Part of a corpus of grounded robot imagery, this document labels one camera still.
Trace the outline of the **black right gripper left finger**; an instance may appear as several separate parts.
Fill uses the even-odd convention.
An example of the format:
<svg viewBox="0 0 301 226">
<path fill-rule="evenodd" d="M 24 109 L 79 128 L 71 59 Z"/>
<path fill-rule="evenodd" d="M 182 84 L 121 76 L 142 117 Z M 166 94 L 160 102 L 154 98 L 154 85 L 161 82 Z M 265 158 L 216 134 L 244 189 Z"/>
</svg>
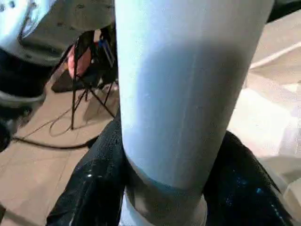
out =
<svg viewBox="0 0 301 226">
<path fill-rule="evenodd" d="M 121 121 L 116 117 L 74 168 L 47 225 L 119 225 L 126 179 Z"/>
</svg>

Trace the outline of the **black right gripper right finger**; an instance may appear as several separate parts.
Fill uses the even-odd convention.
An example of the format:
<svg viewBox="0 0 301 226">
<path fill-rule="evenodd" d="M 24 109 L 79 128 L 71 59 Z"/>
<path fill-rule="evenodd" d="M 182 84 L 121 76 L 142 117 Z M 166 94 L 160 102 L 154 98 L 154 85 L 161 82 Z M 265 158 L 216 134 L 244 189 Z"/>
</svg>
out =
<svg viewBox="0 0 301 226">
<path fill-rule="evenodd" d="M 294 226 L 295 216 L 254 154 L 227 131 L 204 187 L 208 226 Z"/>
</svg>

